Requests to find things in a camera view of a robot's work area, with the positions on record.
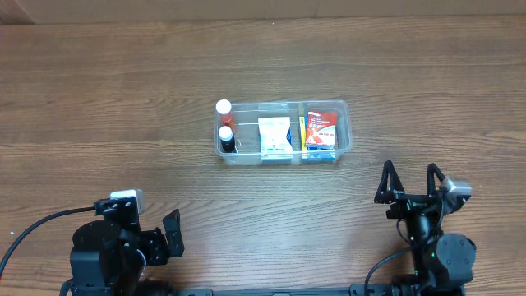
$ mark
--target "box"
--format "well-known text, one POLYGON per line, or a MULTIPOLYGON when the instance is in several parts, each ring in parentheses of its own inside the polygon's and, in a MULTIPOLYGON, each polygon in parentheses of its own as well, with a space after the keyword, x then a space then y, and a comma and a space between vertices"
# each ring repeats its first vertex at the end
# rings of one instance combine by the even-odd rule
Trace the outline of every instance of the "box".
POLYGON ((312 162, 327 162, 324 157, 330 153, 337 161, 345 152, 351 150, 353 137, 348 105, 342 100, 319 100, 297 102, 265 102, 232 104, 234 122, 236 123, 237 153, 224 153, 218 138, 218 130, 223 123, 218 113, 215 113, 214 143, 215 153, 221 156, 228 165, 259 165, 259 164, 310 164, 312 162), (302 151, 302 138, 300 136, 300 116, 305 116, 309 110, 336 113, 336 140, 334 149, 302 151), (261 155, 261 139, 259 133, 259 118, 290 117, 291 144, 293 147, 292 158, 265 161, 261 155))
POLYGON ((258 118, 261 140, 261 158, 263 160, 282 160, 293 158, 290 136, 290 118, 258 118))
POLYGON ((334 112, 307 112, 307 147, 332 148, 335 145, 336 118, 334 112))

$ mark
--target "wood grain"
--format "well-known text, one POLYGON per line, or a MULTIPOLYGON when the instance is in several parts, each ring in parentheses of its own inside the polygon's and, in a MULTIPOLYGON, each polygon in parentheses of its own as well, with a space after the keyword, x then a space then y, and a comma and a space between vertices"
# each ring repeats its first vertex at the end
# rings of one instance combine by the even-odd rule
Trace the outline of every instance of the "wood grain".
POLYGON ((350 16, 523 15, 522 0, 2 0, 12 24, 290 19, 350 16))
MULTIPOLYGON (((415 193, 435 162, 474 187, 445 219, 478 246, 468 293, 526 293, 522 16, 0 31, 0 252, 45 215, 141 187, 143 228, 177 207, 187 248, 148 276, 178 288, 342 287, 403 246, 387 206, 372 202, 383 162, 415 193), (228 167, 213 149, 221 98, 345 99, 353 150, 337 164, 228 167)), ((37 229, 0 295, 58 294, 72 234, 93 219, 37 229)), ((408 257, 372 281, 406 271, 408 257)))

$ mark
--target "plastic container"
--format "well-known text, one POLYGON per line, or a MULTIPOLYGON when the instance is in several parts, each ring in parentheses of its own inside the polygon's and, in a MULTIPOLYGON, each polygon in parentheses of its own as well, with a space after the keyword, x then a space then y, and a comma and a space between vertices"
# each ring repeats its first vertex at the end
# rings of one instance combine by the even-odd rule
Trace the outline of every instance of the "plastic container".
POLYGON ((235 139, 237 153, 222 151, 218 131, 223 126, 220 114, 215 112, 214 144, 215 153, 223 157, 229 165, 258 164, 307 164, 313 162, 334 162, 344 153, 351 150, 353 134, 349 119, 348 105, 342 100, 265 102, 232 104, 235 122, 235 139), (337 114, 335 147, 331 150, 302 151, 299 129, 299 118, 307 111, 334 112, 337 114), (289 157, 279 160, 262 159, 261 139, 258 118, 290 117, 290 134, 293 152, 284 152, 289 157))

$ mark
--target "white bottle cap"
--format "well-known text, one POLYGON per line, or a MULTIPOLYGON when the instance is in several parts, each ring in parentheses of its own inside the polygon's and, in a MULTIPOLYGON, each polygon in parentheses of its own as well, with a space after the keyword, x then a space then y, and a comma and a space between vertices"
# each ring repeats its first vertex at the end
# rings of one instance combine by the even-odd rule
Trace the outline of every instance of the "white bottle cap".
POLYGON ((219 139, 223 141, 230 141, 232 140, 233 134, 232 134, 232 128, 230 127, 221 127, 219 129, 219 139))
POLYGON ((227 99, 222 99, 215 105, 215 110, 221 115, 226 115, 232 110, 232 104, 227 99))

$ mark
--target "black cable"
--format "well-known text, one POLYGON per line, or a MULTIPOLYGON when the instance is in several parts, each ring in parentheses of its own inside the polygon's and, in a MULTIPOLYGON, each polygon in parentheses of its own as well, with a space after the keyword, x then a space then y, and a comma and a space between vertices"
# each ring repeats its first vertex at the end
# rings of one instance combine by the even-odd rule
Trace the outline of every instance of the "black cable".
POLYGON ((372 274, 378 269, 380 268, 382 265, 384 265, 385 263, 395 259, 396 257, 400 257, 402 255, 404 255, 406 252, 409 252, 411 251, 413 248, 412 247, 406 247, 405 249, 401 250, 401 251, 398 251, 396 253, 393 253, 387 257, 385 257, 384 259, 382 259, 380 262, 376 263, 375 266, 373 266, 371 268, 371 270, 369 271, 369 273, 367 274, 367 277, 365 278, 365 283, 363 283, 363 293, 365 294, 365 296, 369 296, 369 280, 371 279, 371 276, 372 274))
POLYGON ((400 231, 400 221, 401 219, 398 219, 398 221, 396 221, 396 231, 398 232, 398 235, 407 243, 409 244, 409 241, 404 237, 404 235, 402 234, 402 231, 400 231))
POLYGON ((40 225, 50 221, 51 219, 55 219, 57 217, 64 216, 64 215, 70 215, 70 214, 75 214, 75 213, 87 212, 87 211, 90 211, 90 210, 95 210, 95 207, 94 206, 90 206, 90 207, 86 207, 86 208, 61 211, 61 212, 55 213, 53 215, 49 215, 49 216, 47 216, 47 217, 45 217, 43 219, 40 219, 38 222, 36 222, 33 225, 31 225, 28 229, 24 230, 24 232, 21 233, 21 235, 18 236, 18 238, 15 240, 15 242, 9 247, 9 249, 6 252, 6 255, 4 255, 4 257, 2 259, 2 262, 0 262, 0 278, 2 278, 3 269, 6 267, 7 260, 9 260, 9 257, 11 256, 13 251, 15 251, 16 247, 20 244, 22 239, 24 239, 27 236, 27 234, 29 234, 31 231, 35 230, 35 228, 39 227, 40 225))

